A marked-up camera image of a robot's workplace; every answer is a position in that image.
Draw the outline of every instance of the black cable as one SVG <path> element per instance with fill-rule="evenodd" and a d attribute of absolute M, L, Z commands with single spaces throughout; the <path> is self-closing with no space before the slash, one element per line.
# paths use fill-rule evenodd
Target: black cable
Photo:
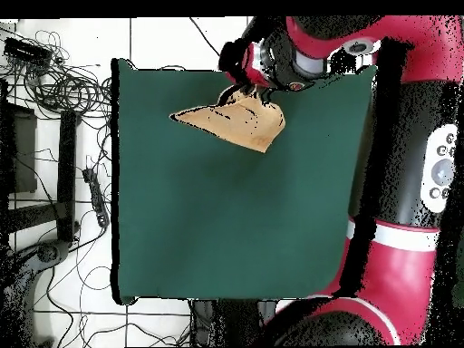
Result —
<path fill-rule="evenodd" d="M 54 267 L 52 267 L 52 278 L 50 279 L 50 282 L 48 283 L 48 286 L 47 286 L 47 289 L 46 289 L 47 298 L 48 298 L 48 300 L 50 301 L 50 303 L 52 305 L 54 305 L 56 308 L 58 308 L 59 310 L 63 311 L 64 313 L 68 314 L 71 317 L 71 324 L 69 324 L 66 332 L 63 334 L 62 338 L 60 339 L 60 342 L 58 343 L 57 348 L 60 348 L 60 346 L 62 345 L 62 342 L 64 340 L 64 337 L 69 333 L 69 331 L 71 330 L 71 327 L 73 326 L 74 318 L 68 311 L 66 311 L 64 308 L 60 307 L 57 303 L 55 303 L 53 301 L 52 297 L 50 296 L 50 286 L 52 285 L 53 279 L 54 279 Z"/>
<path fill-rule="evenodd" d="M 203 31 L 201 30 L 201 28 L 198 26 L 197 22 L 195 20 L 193 20 L 193 17 L 189 17 L 190 21 L 197 27 L 198 31 L 201 33 L 201 35 L 203 36 L 203 39 L 205 39 L 205 42 L 207 42 L 207 44 L 211 47 L 211 49 L 216 53 L 217 56 L 220 56 L 219 52 L 216 50 L 216 48 L 209 42 L 209 40 L 207 39 L 207 37 L 205 36 L 205 34 L 203 34 Z"/>
<path fill-rule="evenodd" d="M 203 32 L 201 31 L 201 29 L 198 27 L 198 25 L 195 23 L 193 19 L 192 19 L 192 22 L 198 28 L 201 35 L 207 41 L 209 46 L 216 52 L 216 54 L 218 54 L 218 52 L 209 43 L 208 39 L 206 38 L 206 36 L 203 34 Z M 37 41 L 37 35 L 39 33 L 48 34 L 48 44 L 39 43 Z M 110 93 L 111 78 L 106 79 L 105 81 L 99 84 L 98 79 L 92 72 L 83 69 L 83 67 L 85 66 L 66 65 L 65 61 L 69 59 L 69 54 L 67 53 L 67 51 L 65 51 L 61 47 L 61 41 L 60 41 L 61 39 L 60 39 L 59 34 L 57 33 L 47 33 L 45 31 L 39 31 L 35 36 L 35 40 L 25 39 L 20 35 L 17 35 L 17 36 L 24 42 L 27 42 L 29 44 L 33 44 L 36 46 L 41 46 L 45 49 L 49 49 L 53 53 L 51 65 L 46 70 L 43 70 L 43 69 L 36 68 L 31 64 L 24 64 L 24 63 L 19 63 L 16 60 L 9 60 L 7 66 L 0 66 L 1 69 L 5 70 L 2 73 L 0 73 L 0 76 L 4 76 L 4 77 L 9 76 L 9 75 L 14 76 L 14 85 L 12 86 L 12 90 L 14 90 L 14 92 L 15 92 L 16 87 L 18 86 L 24 87 L 25 91 L 27 92 L 29 96 L 29 99 L 26 99 L 26 98 L 17 98 L 17 99 L 23 100 L 28 108 L 30 108 L 29 105 L 27 104 L 28 102 L 35 103 L 35 105 L 37 106 L 37 109 L 44 116 L 44 118 L 37 117 L 39 120 L 58 121 L 60 120 L 59 118 L 54 118 L 53 116 L 50 116 L 49 113 L 50 114 L 59 113 L 60 110 L 67 110 L 67 109 L 73 109 L 75 111 L 78 111 L 86 119 L 104 118 L 105 122 L 101 127 L 94 127 L 88 121 L 84 119 L 82 119 L 82 122 L 85 125 L 97 131 L 97 144 L 100 149 L 100 153 L 99 153 L 99 156 L 96 162 L 94 162 L 92 166 L 92 170 L 96 169 L 96 174 L 98 175 L 99 168 L 102 165 L 106 173 L 106 176 L 110 178 L 111 175 L 109 174 L 106 165 L 102 161 L 103 160 L 111 161 L 109 152 L 105 149 L 105 146 L 108 144 L 108 141 L 111 138 L 111 135 L 109 133 L 109 121 L 111 118 L 111 113 L 108 111 L 108 106 L 111 105 L 111 93 Z M 162 69 L 168 69 L 168 68 L 185 70 L 184 67 L 181 67 L 178 65 L 167 65 L 163 67 Z M 41 77 L 44 75 L 48 75 L 48 77 L 53 80 L 52 83 L 44 83 Z M 23 84 L 19 83 L 20 78 L 23 78 Z M 88 114 L 90 112 L 91 113 L 98 112 L 99 114 L 101 113 L 101 116 L 94 116 L 94 115 L 91 116 Z M 50 152 L 52 159 L 38 159 L 38 160 L 58 162 L 53 157 L 53 154 L 50 151 L 50 149 L 40 150 L 34 153 L 47 151 L 47 150 Z M 111 201 L 108 200 L 107 194 L 106 194 L 106 191 L 110 185 L 111 183 L 109 183 L 105 187 L 104 191 L 102 192 L 103 201 L 105 202 L 105 204 L 107 204 L 108 202 L 111 203 Z M 50 198 L 50 195 L 48 194 L 46 190 L 45 190 L 45 193 L 47 197 L 49 198 L 48 201 L 53 203 L 53 201 Z M 82 229 L 82 221 L 85 215 L 86 214 L 84 214 L 81 219 L 81 229 Z M 54 228 L 44 233 L 39 238 L 39 241 L 42 239 L 44 235 L 52 232 L 53 230 Z M 72 318 L 72 322 L 70 326 L 68 327 L 68 329 L 66 330 L 66 333 L 62 336 L 59 342 L 60 346 L 62 345 L 65 336 L 69 333 L 69 331 L 71 330 L 73 326 L 73 314 L 71 314 L 71 312 L 69 311 L 64 310 L 60 306 L 56 305 L 56 303 L 53 302 L 52 298 L 50 297 L 50 292 L 56 286 L 58 286 L 64 280 L 64 278 L 66 278 L 74 269 L 78 270 L 79 278 L 82 281 L 82 290 L 85 286 L 88 287 L 89 289 L 96 290 L 96 288 L 91 287 L 85 283 L 86 279 L 92 271 L 98 268 L 107 268 L 106 266 L 97 266 L 84 279 L 82 279 L 82 276 L 80 275 L 80 271 L 79 271 L 79 264 L 83 261 L 85 257 L 87 257 L 89 252 L 92 250 L 92 247 L 95 244 L 95 242 L 106 233 L 106 228 L 103 229 L 96 238 L 90 241 L 87 241 L 83 244 L 80 244 L 81 233 L 82 232 L 80 231 L 78 245 L 70 249 L 69 253 L 71 254 L 73 251 L 76 251 L 78 253 L 82 247 L 85 247 L 89 245 L 90 243 L 92 243 L 91 247 L 86 251 L 84 257 L 81 260 L 78 260 L 78 255 L 76 255 L 76 266 L 71 271 L 69 271 L 64 277 L 62 277 L 60 281 L 58 281 L 52 286 L 53 279 L 54 279 L 54 270 L 53 270 L 53 278 L 49 282 L 46 294 L 40 297 L 34 303 L 36 305 L 43 297 L 47 295 L 49 297 L 49 300 L 54 306 L 60 309 L 62 313 L 68 314 Z M 82 291 L 80 295 L 80 305 L 81 304 L 82 304 Z M 68 342 L 64 347 L 69 346 L 79 337 L 82 338 L 84 348 L 86 348 L 87 346 L 90 347 L 89 343 L 95 334 L 114 332 L 123 327 L 126 328 L 126 334 L 127 334 L 127 330 L 129 326 L 134 326 L 138 328 L 144 334 L 155 338 L 156 342 L 153 345 L 157 343 L 164 343 L 166 345 L 182 346 L 182 345 L 189 343 L 187 342 L 187 339 L 189 338 L 190 331 L 186 332 L 188 326 L 186 327 L 186 329 L 184 330 L 180 338 L 177 340 L 173 336 L 166 336 L 164 338 L 160 338 L 157 335 L 154 335 L 152 333 L 147 333 L 145 330 L 141 329 L 136 324 L 129 323 L 128 317 L 126 318 L 126 324 L 123 327 L 119 327 L 118 329 L 114 329 L 114 330 L 100 331 L 100 332 L 94 333 L 93 335 L 91 335 L 91 337 L 87 341 L 85 341 L 84 330 L 88 323 L 89 318 L 87 314 L 84 314 L 84 312 L 82 311 L 82 306 L 80 310 L 81 311 L 78 313 L 81 317 L 80 322 L 78 324 L 79 333 L 70 342 Z M 166 343 L 165 341 L 168 339 L 174 340 L 175 343 Z"/>

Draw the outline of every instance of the tan cloth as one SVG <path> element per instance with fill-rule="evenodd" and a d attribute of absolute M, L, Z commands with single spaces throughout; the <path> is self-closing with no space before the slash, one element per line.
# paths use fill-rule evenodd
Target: tan cloth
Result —
<path fill-rule="evenodd" d="M 249 95 L 233 92 L 221 105 L 221 97 L 231 88 L 221 93 L 216 105 L 180 111 L 170 118 L 242 147 L 266 152 L 285 126 L 282 110 L 272 102 L 263 103 L 256 88 Z"/>

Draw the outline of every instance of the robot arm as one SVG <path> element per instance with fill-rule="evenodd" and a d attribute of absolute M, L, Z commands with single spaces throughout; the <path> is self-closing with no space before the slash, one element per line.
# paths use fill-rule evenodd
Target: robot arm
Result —
<path fill-rule="evenodd" d="M 328 71 L 333 53 L 349 61 L 388 37 L 411 45 L 402 82 L 460 82 L 461 31 L 459 16 L 257 16 L 240 39 L 226 43 L 219 70 L 234 82 L 301 91 L 339 72 Z"/>
<path fill-rule="evenodd" d="M 378 72 L 339 271 L 324 290 L 278 312 L 261 344 L 420 342 L 459 157 L 463 34 L 459 16 L 257 16 L 224 46 L 219 69 L 237 86 L 294 92 L 343 71 L 335 53 L 351 58 L 349 67 L 382 42 L 372 55 Z"/>

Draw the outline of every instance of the green cloth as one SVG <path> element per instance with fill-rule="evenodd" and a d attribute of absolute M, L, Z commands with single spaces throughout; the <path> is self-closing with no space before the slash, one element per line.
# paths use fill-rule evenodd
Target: green cloth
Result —
<path fill-rule="evenodd" d="M 343 252 L 374 68 L 273 94 L 286 126 L 266 154 L 171 121 L 214 104 L 220 72 L 120 65 L 121 296 L 303 297 Z"/>

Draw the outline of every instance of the cable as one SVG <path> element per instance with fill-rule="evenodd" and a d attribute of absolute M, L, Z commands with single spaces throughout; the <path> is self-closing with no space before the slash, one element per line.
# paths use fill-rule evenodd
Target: cable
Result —
<path fill-rule="evenodd" d="M 207 39 L 207 37 L 205 36 L 205 34 L 203 34 L 203 31 L 201 30 L 201 28 L 198 26 L 197 22 L 195 20 L 193 20 L 192 17 L 189 17 L 190 21 L 197 27 L 198 31 L 201 33 L 201 35 L 203 36 L 203 39 L 205 39 L 205 42 L 207 42 L 207 44 L 211 47 L 211 49 L 216 53 L 217 56 L 220 56 L 219 52 L 216 50 L 216 48 L 209 42 L 209 40 Z"/>
<path fill-rule="evenodd" d="M 206 36 L 203 34 L 201 29 L 198 27 L 198 25 L 195 23 L 195 21 L 193 19 L 191 19 L 191 21 L 198 28 L 203 38 L 207 41 L 208 45 L 215 51 L 216 54 L 219 54 L 216 51 L 216 49 L 214 49 L 214 47 L 210 44 L 210 42 L 208 41 Z M 38 42 L 39 34 L 46 34 L 46 36 L 48 37 L 48 43 L 39 43 Z M 97 131 L 96 139 L 97 139 L 97 145 L 100 149 L 100 153 L 96 161 L 92 160 L 92 163 L 93 163 L 92 170 L 95 170 L 95 173 L 98 175 L 99 169 L 102 168 L 104 169 L 106 177 L 111 178 L 111 174 L 106 164 L 104 163 L 104 160 L 108 160 L 109 162 L 111 162 L 111 155 L 106 150 L 108 144 L 111 142 L 111 134 L 109 130 L 109 123 L 110 123 L 110 118 L 111 118 L 111 113 L 109 111 L 109 106 L 111 105 L 111 78 L 108 78 L 104 80 L 103 82 L 99 82 L 97 77 L 92 72 L 84 69 L 84 67 L 88 67 L 88 66 L 67 65 L 66 61 L 69 60 L 70 55 L 69 53 L 67 53 L 67 51 L 65 51 L 61 47 L 61 39 L 60 39 L 59 34 L 57 33 L 54 33 L 54 32 L 47 33 L 45 31 L 39 31 L 35 35 L 35 40 L 25 39 L 19 34 L 16 34 L 16 35 L 21 41 L 25 43 L 29 43 L 29 44 L 33 44 L 36 46 L 41 46 L 45 49 L 49 49 L 53 53 L 53 56 L 52 56 L 50 66 L 48 68 L 37 68 L 29 63 L 20 63 L 19 61 L 13 58 L 9 58 L 7 65 L 0 66 L 0 77 L 14 76 L 14 82 L 10 90 L 10 91 L 14 91 L 14 96 L 15 96 L 14 100 L 16 101 L 16 99 L 18 99 L 18 100 L 24 101 L 25 105 L 28 108 L 30 108 L 28 103 L 30 102 L 34 103 L 36 105 L 36 110 L 39 111 L 43 115 L 43 117 L 37 116 L 37 119 L 39 120 L 58 121 L 60 120 L 59 117 L 55 117 L 54 115 L 57 113 L 60 113 L 60 111 L 63 111 L 63 110 L 72 109 L 72 110 L 79 112 L 80 115 L 84 118 L 82 119 L 82 122 L 89 128 L 92 128 Z M 179 65 L 167 65 L 167 66 L 162 67 L 161 69 L 169 69 L 169 68 L 180 69 L 184 71 L 186 70 L 184 67 L 179 66 Z M 19 86 L 23 87 L 25 92 L 27 93 L 26 98 L 16 97 L 15 90 Z M 98 119 L 103 118 L 104 123 L 101 126 L 97 126 L 96 124 L 91 124 L 90 119 L 96 119 L 96 118 Z M 58 162 L 58 160 L 56 160 L 55 157 L 53 156 L 52 151 L 50 149 L 39 150 L 33 153 L 40 153 L 40 152 L 45 152 L 45 151 L 48 151 L 50 153 L 51 159 L 39 159 L 39 158 L 34 158 L 34 159 Z M 31 156 L 33 155 L 33 153 L 21 154 L 21 156 Z M 111 193 L 110 192 L 107 193 L 107 190 L 110 187 L 110 185 L 111 183 L 107 184 L 105 189 L 102 192 L 102 198 L 103 198 L 105 205 L 108 203 L 111 204 L 111 201 L 108 199 L 108 196 L 110 196 Z M 45 194 L 48 197 L 48 200 L 45 200 L 45 201 L 49 201 L 53 203 L 50 195 L 48 194 L 46 190 L 45 190 Z M 21 201 L 21 199 L 15 198 L 14 203 L 16 203 L 16 201 Z M 75 200 L 75 202 L 91 203 L 88 201 L 80 201 L 80 200 Z M 77 270 L 78 276 L 82 282 L 82 290 L 81 290 L 81 295 L 80 295 L 80 312 L 77 313 L 80 316 L 80 322 L 78 323 L 79 333 L 75 335 L 74 338 L 70 342 L 68 342 L 65 346 L 63 346 L 63 348 L 68 347 L 78 338 L 82 339 L 84 348 L 91 348 L 90 342 L 92 341 L 92 338 L 94 338 L 96 334 L 106 334 L 109 332 L 115 332 L 121 328 L 125 328 L 125 331 L 127 334 L 129 327 L 138 328 L 144 334 L 154 338 L 155 343 L 153 345 L 163 343 L 165 345 L 183 346 L 183 345 L 188 344 L 189 342 L 187 342 L 187 340 L 190 336 L 190 330 L 188 330 L 189 326 L 187 326 L 186 329 L 184 329 L 184 331 L 182 332 L 181 336 L 178 339 L 176 339 L 173 336 L 166 336 L 164 338 L 161 338 L 157 335 L 146 332 L 145 330 L 143 330 L 141 327 L 139 327 L 136 324 L 129 323 L 127 307 L 126 307 L 126 324 L 123 327 L 119 327 L 118 329 L 107 330 L 107 331 L 99 331 L 91 335 L 90 338 L 88 339 L 85 337 L 85 329 L 86 329 L 86 326 L 88 325 L 89 317 L 82 310 L 83 288 L 86 287 L 92 290 L 104 289 L 104 288 L 99 289 L 99 288 L 91 287 L 90 285 L 86 283 L 86 279 L 96 269 L 108 268 L 106 266 L 97 266 L 91 272 L 89 272 L 89 274 L 87 274 L 87 276 L 84 279 L 82 279 L 83 276 L 81 275 L 79 264 L 83 261 L 83 259 L 85 259 L 89 255 L 96 241 L 100 239 L 102 236 L 104 236 L 107 230 L 106 228 L 103 229 L 98 236 L 96 236 L 90 241 L 87 241 L 81 244 L 82 222 L 83 222 L 85 215 L 90 212 L 91 211 L 88 211 L 82 216 L 81 225 L 80 225 L 81 229 L 79 231 L 77 246 L 69 250 L 69 254 L 76 251 L 76 265 L 71 269 L 71 271 L 69 271 L 65 276 L 63 276 L 56 283 L 53 283 L 53 280 L 54 280 L 54 270 L 53 270 L 53 276 L 52 276 L 51 281 L 49 282 L 49 285 L 47 286 L 46 294 L 40 297 L 34 303 L 36 305 L 40 300 L 42 300 L 43 297 L 48 296 L 53 306 L 58 308 L 61 311 L 61 313 L 67 314 L 72 318 L 71 324 L 67 328 L 65 334 L 61 337 L 58 345 L 61 347 L 62 344 L 64 343 L 64 339 L 66 335 L 70 332 L 71 328 L 73 327 L 74 320 L 73 320 L 73 314 L 71 312 L 64 310 L 59 305 L 57 305 L 55 302 L 53 302 L 53 299 L 51 298 L 50 293 L 74 269 Z M 39 237 L 38 242 L 40 242 L 41 239 L 46 234 L 52 232 L 54 229 L 55 228 L 50 229 L 46 233 L 42 234 Z M 88 246 L 89 244 L 91 244 L 91 246 L 86 251 L 85 255 L 81 259 L 79 259 L 78 254 L 79 254 L 80 249 Z"/>
<path fill-rule="evenodd" d="M 53 282 L 53 279 L 54 279 L 54 267 L 52 267 L 52 278 L 50 279 L 50 282 L 48 283 L 48 286 L 47 286 L 47 289 L 46 289 L 46 295 L 48 297 L 48 300 L 50 301 L 50 303 L 52 305 L 54 305 L 56 308 L 58 308 L 59 310 L 62 310 L 64 313 L 68 314 L 70 317 L 71 317 L 71 324 L 69 324 L 69 327 L 68 329 L 66 330 L 66 332 L 63 334 L 62 338 L 60 339 L 60 342 L 58 343 L 58 346 L 57 348 L 60 348 L 60 346 L 62 345 L 62 342 L 64 340 L 64 337 L 69 333 L 69 331 L 71 330 L 71 327 L 73 326 L 73 323 L 74 323 L 74 318 L 73 316 L 68 312 L 66 311 L 64 308 L 60 307 L 57 303 L 55 303 L 53 301 L 53 299 L 50 297 L 50 286 L 52 285 L 52 282 Z"/>

